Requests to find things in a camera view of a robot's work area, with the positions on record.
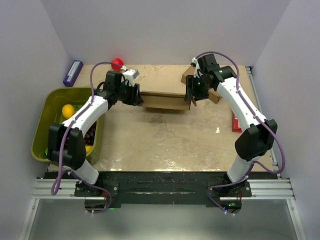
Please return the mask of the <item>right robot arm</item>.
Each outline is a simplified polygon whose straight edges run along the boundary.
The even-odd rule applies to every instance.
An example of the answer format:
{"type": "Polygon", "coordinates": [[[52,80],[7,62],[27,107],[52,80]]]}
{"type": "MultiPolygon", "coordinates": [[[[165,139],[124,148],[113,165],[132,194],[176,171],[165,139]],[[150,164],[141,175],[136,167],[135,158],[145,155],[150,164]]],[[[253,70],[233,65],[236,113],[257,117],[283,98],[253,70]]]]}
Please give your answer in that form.
{"type": "Polygon", "coordinates": [[[223,192],[235,196],[253,165],[273,147],[278,125],[268,120],[252,103],[240,84],[240,69],[235,64],[221,67],[214,51],[204,52],[191,60],[194,73],[185,78],[185,100],[199,101],[209,97],[209,91],[219,93],[238,120],[242,134],[235,141],[236,158],[227,171],[228,181],[223,192]]]}

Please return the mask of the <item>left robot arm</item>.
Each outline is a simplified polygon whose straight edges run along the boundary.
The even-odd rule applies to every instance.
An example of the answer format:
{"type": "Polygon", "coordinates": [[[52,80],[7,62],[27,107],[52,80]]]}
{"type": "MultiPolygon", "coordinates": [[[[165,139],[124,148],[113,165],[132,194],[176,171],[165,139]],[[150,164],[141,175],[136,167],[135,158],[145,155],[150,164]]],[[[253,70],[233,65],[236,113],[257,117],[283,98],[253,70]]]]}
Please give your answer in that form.
{"type": "Polygon", "coordinates": [[[101,83],[103,87],[95,89],[93,96],[71,118],[49,127],[47,158],[87,182],[85,189],[92,196],[99,196],[104,184],[98,180],[99,172],[87,160],[84,136],[118,101],[129,106],[143,103],[140,86],[135,82],[138,76],[139,71],[134,68],[123,73],[109,70],[101,83]]]}

